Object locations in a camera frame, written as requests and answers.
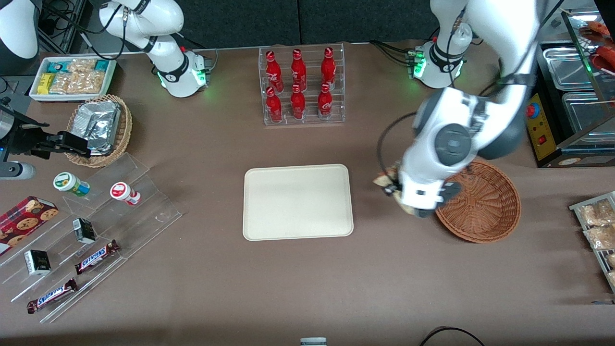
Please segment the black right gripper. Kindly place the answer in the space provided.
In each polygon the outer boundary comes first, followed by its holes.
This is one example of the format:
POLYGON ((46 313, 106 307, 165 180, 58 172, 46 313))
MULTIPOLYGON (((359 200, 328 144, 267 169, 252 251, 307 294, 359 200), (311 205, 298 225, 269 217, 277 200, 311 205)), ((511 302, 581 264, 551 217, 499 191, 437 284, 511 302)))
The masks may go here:
POLYGON ((70 153, 90 157, 88 140, 70 132, 58 132, 57 139, 47 140, 42 130, 48 123, 40 123, 19 112, 1 114, 1 158, 8 155, 35 156, 49 160, 52 153, 70 153))

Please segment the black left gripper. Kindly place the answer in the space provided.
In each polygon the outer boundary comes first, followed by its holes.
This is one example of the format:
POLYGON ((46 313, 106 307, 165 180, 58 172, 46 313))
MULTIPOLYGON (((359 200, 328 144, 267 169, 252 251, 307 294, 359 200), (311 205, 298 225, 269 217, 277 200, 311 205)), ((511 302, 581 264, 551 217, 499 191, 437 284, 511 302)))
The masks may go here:
MULTIPOLYGON (((400 184, 388 184, 382 187, 387 196, 401 197, 403 187, 400 184)), ((406 184, 406 211, 419 218, 432 215, 439 207, 446 204, 462 190, 461 184, 455 182, 432 182, 429 184, 406 184)))

